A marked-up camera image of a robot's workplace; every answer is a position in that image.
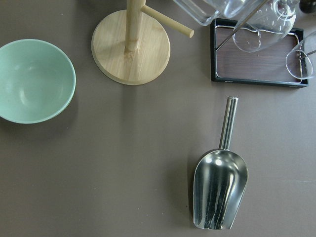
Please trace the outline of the mint green bowl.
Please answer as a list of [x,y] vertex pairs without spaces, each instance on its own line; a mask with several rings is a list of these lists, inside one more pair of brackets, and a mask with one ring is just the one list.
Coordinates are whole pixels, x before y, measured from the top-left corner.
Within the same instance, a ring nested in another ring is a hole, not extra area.
[[68,56],[39,39],[20,39],[0,48],[0,116],[22,124],[49,120],[66,109],[76,73]]

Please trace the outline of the steel ice scoop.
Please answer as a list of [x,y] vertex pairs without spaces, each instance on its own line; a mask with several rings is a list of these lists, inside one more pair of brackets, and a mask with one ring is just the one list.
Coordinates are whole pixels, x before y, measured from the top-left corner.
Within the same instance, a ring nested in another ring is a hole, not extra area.
[[230,150],[237,103],[237,97],[227,98],[219,147],[205,153],[195,169],[193,222],[200,229],[230,229],[246,189],[246,163]]

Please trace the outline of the clear textured glass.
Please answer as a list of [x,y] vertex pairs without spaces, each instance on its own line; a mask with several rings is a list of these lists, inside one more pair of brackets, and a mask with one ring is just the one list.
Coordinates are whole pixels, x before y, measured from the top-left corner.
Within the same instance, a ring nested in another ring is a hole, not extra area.
[[174,2],[202,26],[219,17],[233,18],[245,8],[248,0],[174,0]]

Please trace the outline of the wooden cup tree stand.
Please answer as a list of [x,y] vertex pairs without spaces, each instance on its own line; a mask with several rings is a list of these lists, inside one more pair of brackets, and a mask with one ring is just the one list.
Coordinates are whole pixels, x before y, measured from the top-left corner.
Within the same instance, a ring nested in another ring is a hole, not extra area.
[[126,85],[155,80],[170,58],[164,25],[191,38],[194,31],[150,8],[144,0],[129,0],[126,9],[106,16],[95,28],[91,51],[98,68]]

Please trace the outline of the black wood-grain tray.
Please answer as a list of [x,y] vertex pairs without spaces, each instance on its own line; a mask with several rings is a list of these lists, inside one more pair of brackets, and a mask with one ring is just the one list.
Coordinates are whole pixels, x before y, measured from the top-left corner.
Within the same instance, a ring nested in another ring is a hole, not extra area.
[[301,40],[304,30],[293,28],[277,44],[258,52],[239,50],[232,39],[220,49],[218,44],[234,29],[235,20],[215,19],[210,24],[210,78],[213,82],[242,83],[302,88],[307,79],[297,79],[287,70],[285,58]]

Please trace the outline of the clear wine glass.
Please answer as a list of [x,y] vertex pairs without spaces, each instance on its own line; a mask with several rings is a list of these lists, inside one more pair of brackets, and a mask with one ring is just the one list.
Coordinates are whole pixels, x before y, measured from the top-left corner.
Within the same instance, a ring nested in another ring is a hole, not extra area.
[[251,0],[235,26],[235,45],[251,53],[279,42],[293,28],[298,3],[297,0]]
[[288,72],[299,80],[316,77],[316,32],[300,41],[286,56]]

